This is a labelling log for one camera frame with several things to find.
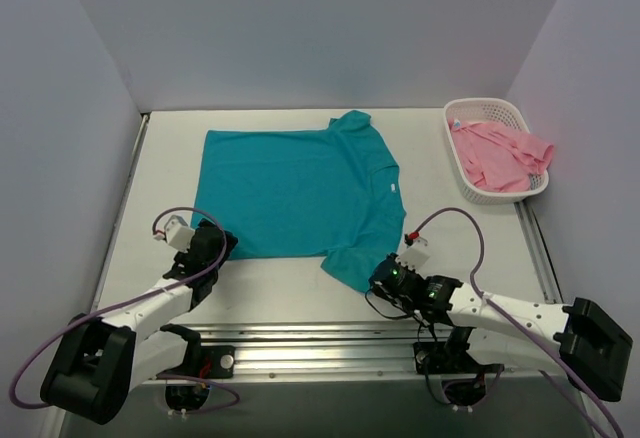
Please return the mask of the teal t-shirt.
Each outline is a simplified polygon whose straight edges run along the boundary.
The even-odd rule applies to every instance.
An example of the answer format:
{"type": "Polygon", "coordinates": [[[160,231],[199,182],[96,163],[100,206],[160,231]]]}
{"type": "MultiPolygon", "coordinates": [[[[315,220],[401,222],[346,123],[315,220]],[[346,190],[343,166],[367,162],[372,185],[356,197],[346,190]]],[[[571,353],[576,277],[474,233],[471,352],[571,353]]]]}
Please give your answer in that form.
{"type": "Polygon", "coordinates": [[[232,259],[320,257],[325,273],[364,293],[401,240],[399,175],[357,110],[321,130],[210,130],[194,206],[237,237],[232,259]]]}

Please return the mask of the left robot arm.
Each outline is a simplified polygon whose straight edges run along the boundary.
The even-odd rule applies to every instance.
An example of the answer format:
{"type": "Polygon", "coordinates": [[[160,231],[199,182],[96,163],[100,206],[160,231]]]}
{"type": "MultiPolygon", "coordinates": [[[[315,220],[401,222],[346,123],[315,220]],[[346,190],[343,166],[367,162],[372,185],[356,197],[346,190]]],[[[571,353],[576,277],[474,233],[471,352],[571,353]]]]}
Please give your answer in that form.
{"type": "Polygon", "coordinates": [[[190,227],[173,216],[160,234],[175,249],[171,268],[150,288],[150,298],[81,323],[61,338],[40,388],[51,406],[104,425],[129,393],[165,375],[167,405],[182,414],[198,411],[209,379],[233,375],[230,346],[206,348],[201,335],[175,318],[193,311],[217,283],[237,238],[203,219],[190,227]]]}

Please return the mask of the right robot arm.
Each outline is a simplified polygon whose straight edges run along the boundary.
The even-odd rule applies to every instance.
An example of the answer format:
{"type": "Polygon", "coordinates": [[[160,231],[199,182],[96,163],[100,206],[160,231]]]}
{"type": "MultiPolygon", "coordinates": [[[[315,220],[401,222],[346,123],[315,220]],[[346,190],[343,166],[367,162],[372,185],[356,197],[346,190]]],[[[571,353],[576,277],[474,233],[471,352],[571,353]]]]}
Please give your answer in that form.
{"type": "Polygon", "coordinates": [[[369,279],[373,292],[429,323],[467,328],[444,346],[455,370],[476,362],[547,372],[562,371],[606,402],[622,397],[631,336],[597,303],[570,305],[523,301],[488,292],[442,275],[423,277],[391,254],[369,279]]]}

